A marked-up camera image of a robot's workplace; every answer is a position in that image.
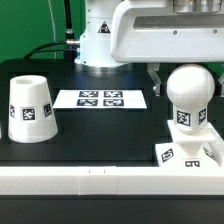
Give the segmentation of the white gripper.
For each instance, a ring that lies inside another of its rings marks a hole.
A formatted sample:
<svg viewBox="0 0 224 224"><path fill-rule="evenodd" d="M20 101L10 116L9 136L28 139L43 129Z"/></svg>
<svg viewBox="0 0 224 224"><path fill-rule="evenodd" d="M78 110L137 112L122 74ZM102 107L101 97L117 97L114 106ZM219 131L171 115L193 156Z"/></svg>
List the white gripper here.
<svg viewBox="0 0 224 224"><path fill-rule="evenodd" d="M153 91L163 96L159 63L224 62L224 0L124 0L110 50L118 62L147 62Z"/></svg>

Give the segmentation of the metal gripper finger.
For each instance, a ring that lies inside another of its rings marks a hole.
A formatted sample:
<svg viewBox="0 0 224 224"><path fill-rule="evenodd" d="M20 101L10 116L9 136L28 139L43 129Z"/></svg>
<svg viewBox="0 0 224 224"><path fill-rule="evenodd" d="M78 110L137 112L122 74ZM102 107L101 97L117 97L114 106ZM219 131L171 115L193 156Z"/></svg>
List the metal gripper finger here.
<svg viewBox="0 0 224 224"><path fill-rule="evenodd" d="M218 79L218 82L220 83L222 89L224 89L224 64L222 64L223 72L221 73L221 76Z"/></svg>

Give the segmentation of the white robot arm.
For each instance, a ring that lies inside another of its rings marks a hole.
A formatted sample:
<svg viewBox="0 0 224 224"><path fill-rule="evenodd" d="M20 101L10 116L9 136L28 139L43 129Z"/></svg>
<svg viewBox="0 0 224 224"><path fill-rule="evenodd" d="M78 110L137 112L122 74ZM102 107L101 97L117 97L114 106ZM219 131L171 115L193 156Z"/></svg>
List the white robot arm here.
<svg viewBox="0 0 224 224"><path fill-rule="evenodd" d="M160 64L224 62L224 0L85 0L85 13L81 70L142 62L160 94Z"/></svg>

